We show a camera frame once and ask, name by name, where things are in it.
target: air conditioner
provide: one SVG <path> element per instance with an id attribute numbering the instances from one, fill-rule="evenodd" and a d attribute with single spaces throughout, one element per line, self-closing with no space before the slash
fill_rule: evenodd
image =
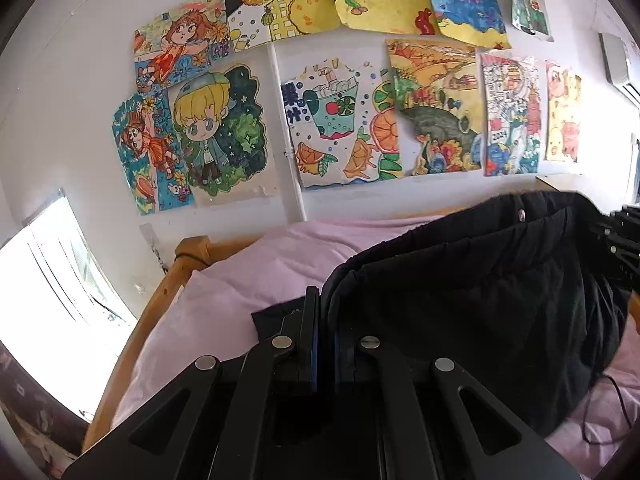
<path id="1" fill-rule="evenodd" d="M 632 63 L 625 43 L 613 34 L 601 32 L 600 44 L 607 80 L 640 108 L 640 78 L 634 72 L 637 67 Z"/>

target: cartoon girl drawing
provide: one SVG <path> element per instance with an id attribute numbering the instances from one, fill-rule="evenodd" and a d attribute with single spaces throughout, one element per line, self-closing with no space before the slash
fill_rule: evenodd
<path id="1" fill-rule="evenodd" d="M 154 136 L 155 127 L 151 111 L 140 110 L 129 112 L 121 142 L 134 154 L 136 160 L 144 156 L 158 171 L 165 171 L 167 180 L 174 176 L 175 163 L 178 156 L 172 152 L 166 140 Z"/>
<path id="2" fill-rule="evenodd" d="M 200 183 L 209 180 L 222 183 L 222 167 L 229 158 L 218 144 L 214 134 L 229 114 L 236 101 L 229 97 L 229 79 L 219 72 L 206 73 L 186 83 L 174 105 L 174 121 L 184 128 L 194 145 L 185 150 L 187 156 L 195 153 L 191 166 Z"/>
<path id="3" fill-rule="evenodd" d="M 211 42 L 222 41 L 226 24 L 211 22 L 203 11 L 190 10 L 171 24 L 162 37 L 160 50 L 136 57 L 136 62 L 151 60 L 146 68 L 138 69 L 138 76 L 151 74 L 146 84 L 138 81 L 138 91 L 146 93 L 154 83 L 162 84 L 171 75 L 180 56 L 195 56 Z"/>

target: silver bolt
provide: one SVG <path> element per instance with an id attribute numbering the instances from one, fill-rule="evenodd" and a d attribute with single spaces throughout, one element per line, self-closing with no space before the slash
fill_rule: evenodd
<path id="1" fill-rule="evenodd" d="M 380 346 L 380 339 L 374 335 L 366 335 L 360 340 L 360 344 L 367 350 L 375 350 Z"/>
<path id="2" fill-rule="evenodd" d="M 211 370 L 217 363 L 218 360 L 213 355 L 201 355 L 196 359 L 196 368 L 198 370 Z"/>
<path id="3" fill-rule="evenodd" d="M 275 348 L 283 350 L 285 348 L 289 348 L 293 344 L 293 341 L 288 335 L 277 335 L 271 340 L 271 344 Z"/>
<path id="4" fill-rule="evenodd" d="M 450 372 L 454 367 L 455 365 L 453 364 L 453 361 L 448 357 L 440 357 L 436 359 L 436 368 L 441 372 Z"/>

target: bed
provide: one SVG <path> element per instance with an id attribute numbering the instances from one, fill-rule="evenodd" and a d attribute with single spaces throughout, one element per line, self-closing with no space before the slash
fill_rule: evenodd
<path id="1" fill-rule="evenodd" d="M 198 271 L 195 273 L 195 280 L 202 278 L 203 271 L 211 273 L 214 269 L 220 269 L 219 273 L 223 273 L 224 271 L 222 269 L 225 267 L 221 267 L 220 265 L 215 267 L 212 266 L 218 262 L 229 260 L 232 257 L 239 258 L 242 257 L 243 254 L 248 254 L 247 251 L 239 254 L 239 252 L 245 248 L 253 246 L 251 251 L 258 251 L 259 246 L 264 246 L 268 243 L 267 238 L 270 237 L 271 240 L 273 240 L 274 237 L 278 236 L 284 236 L 285 238 L 283 239 L 285 241 L 289 240 L 292 244 L 297 244 L 301 243 L 300 240 L 304 240 L 304 237 L 310 232 L 312 237 L 318 235 L 319 237 L 326 237 L 327 239 L 330 238 L 334 243 L 336 240 L 342 240 L 345 247 L 348 247 L 349 249 L 347 253 L 339 255 L 337 258 L 347 259 L 350 254 L 359 252 L 366 248 L 367 243 L 377 243 L 378 241 L 382 241 L 382 239 L 386 239 L 385 235 L 399 235 L 401 232 L 413 226 L 417 226 L 423 222 L 430 221 L 431 219 L 450 212 L 451 211 L 439 212 L 436 216 L 397 219 L 385 221 L 384 223 L 344 222 L 342 224 L 338 224 L 327 222 L 306 222 L 276 230 L 275 233 L 269 232 L 265 237 L 236 239 L 228 242 L 211 242 L 206 236 L 185 238 L 177 246 L 175 250 L 174 264 L 151 297 L 151 300 L 146 306 L 146 309 L 140 317 L 140 320 L 138 321 L 116 363 L 102 399 L 100 400 L 97 412 L 95 413 L 95 418 L 86 434 L 82 450 L 85 451 L 95 444 L 100 440 L 100 438 L 109 432 L 113 425 L 117 425 L 119 421 L 124 420 L 124 418 L 126 418 L 126 416 L 128 416 L 136 406 L 143 403 L 154 393 L 153 391 L 139 393 L 139 397 L 142 397 L 140 402 L 137 404 L 135 402 L 130 403 L 132 407 L 130 408 L 129 413 L 127 413 L 126 410 L 123 412 L 121 409 L 118 414 L 118 420 L 116 412 L 118 411 L 118 407 L 121 402 L 123 402 L 123 398 L 126 394 L 130 395 L 131 390 L 135 390 L 134 383 L 136 377 L 136 363 L 140 358 L 145 343 L 148 341 L 152 333 L 154 333 L 155 337 L 158 337 L 156 334 L 158 330 L 154 332 L 154 329 L 158 327 L 159 321 L 163 318 L 164 314 L 167 313 L 169 307 L 174 301 L 174 298 L 190 280 L 195 270 Z M 388 230 L 384 231 L 384 234 L 382 231 L 372 234 L 372 232 L 377 229 L 376 226 L 381 225 L 384 225 L 385 229 Z M 365 232 L 368 236 L 367 240 L 364 241 L 364 238 L 360 240 L 358 236 L 361 235 L 361 237 L 365 237 Z M 335 262 L 333 261 L 328 261 L 326 263 L 326 268 L 332 269 L 332 265 L 334 263 Z M 295 262 L 289 262 L 287 265 L 289 267 L 296 267 Z M 315 285 L 316 283 L 321 285 L 323 282 L 322 276 L 309 276 L 308 269 L 296 268 L 296 272 L 306 275 L 305 279 L 308 277 L 310 280 L 309 284 L 311 285 Z M 225 282 L 233 279 L 229 276 L 225 277 L 224 274 L 222 276 Z M 260 300 L 264 306 L 268 306 L 271 304 L 271 301 L 273 301 L 272 298 L 261 298 Z M 635 294 L 632 296 L 630 301 L 630 314 L 630 322 L 628 323 L 627 330 L 625 331 L 625 337 L 623 338 L 623 342 L 625 343 L 624 351 L 621 350 L 616 355 L 616 358 L 610 367 L 615 368 L 615 370 L 612 372 L 610 371 L 610 373 L 616 377 L 616 380 L 621 385 L 628 386 L 627 389 L 623 388 L 623 390 L 625 392 L 625 396 L 630 396 L 629 403 L 632 406 L 630 415 L 633 420 L 636 420 L 638 418 L 638 407 L 640 406 L 640 383 L 638 383 L 638 380 L 640 379 L 640 365 L 635 365 L 634 362 L 637 361 L 637 359 L 634 359 L 633 355 L 629 355 L 630 352 L 633 353 L 636 352 L 636 350 L 640 352 L 640 298 Z M 247 346 L 250 348 L 252 345 L 250 336 L 244 339 L 244 341 L 239 342 L 239 346 L 231 348 L 228 355 L 222 355 L 220 352 L 216 352 L 215 355 L 222 360 L 225 360 L 242 354 L 246 351 L 243 351 L 244 348 L 247 348 Z M 198 352 L 193 349 L 192 355 L 197 353 Z M 163 370 L 166 377 L 157 383 L 159 384 L 158 387 L 161 387 L 165 381 L 170 380 L 170 378 L 177 374 L 177 372 L 179 372 L 183 367 L 184 364 L 180 364 L 174 368 L 174 371 L 171 371 L 171 369 L 169 371 Z M 609 407 L 611 413 L 617 413 L 620 411 L 620 406 L 618 405 L 618 409 L 615 411 L 614 402 L 617 397 L 611 397 L 612 394 L 615 395 L 612 390 L 612 388 L 607 389 L 603 384 L 599 385 L 599 387 L 594 389 L 593 399 L 600 405 Z M 580 427 L 580 409 L 584 409 L 584 407 L 579 406 L 576 412 L 572 414 L 572 418 L 569 418 L 565 424 L 563 424 L 548 438 L 548 442 L 560 451 L 563 456 L 568 458 L 570 462 L 574 463 L 574 465 L 575 462 L 581 464 L 584 463 L 584 468 L 587 472 L 594 472 L 594 474 L 590 474 L 590 478 L 594 478 L 595 474 L 597 474 L 604 463 L 607 462 L 606 468 L 601 473 L 601 475 L 604 476 L 599 476 L 598 478 L 617 478 L 617 476 L 615 476 L 617 470 L 620 467 L 625 466 L 632 457 L 634 457 L 635 453 L 640 450 L 640 424 L 636 424 L 633 430 L 628 434 L 624 445 L 620 447 L 614 460 L 609 460 L 611 455 L 613 455 L 614 449 L 607 450 L 600 448 L 594 457 L 592 456 L 594 455 L 593 453 L 589 455 L 589 450 L 584 448 L 584 446 L 586 446 L 585 443 L 576 442 L 575 439 L 575 432 L 579 431 Z M 601 441 L 609 440 L 607 437 L 608 430 L 606 424 L 599 426 L 597 419 L 594 421 L 591 431 L 596 436 L 596 439 L 599 438 Z"/>

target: pink blanket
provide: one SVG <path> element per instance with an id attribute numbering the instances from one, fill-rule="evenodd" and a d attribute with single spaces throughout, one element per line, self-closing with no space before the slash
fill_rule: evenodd
<path id="1" fill-rule="evenodd" d="M 116 426 L 203 354 L 228 360 L 258 342 L 252 312 L 298 298 L 308 285 L 322 287 L 332 270 L 384 240 L 436 217 L 360 222 L 305 222 L 270 231 L 261 240 L 202 272 L 149 335 L 129 389 L 113 419 Z M 630 318 L 607 373 L 618 382 L 632 420 L 640 411 L 640 336 Z M 548 439 L 586 478 L 593 478 L 618 446 L 589 446 L 580 431 L 583 401 Z M 609 381 L 600 381 L 588 410 L 588 436 L 606 441 L 626 423 Z"/>

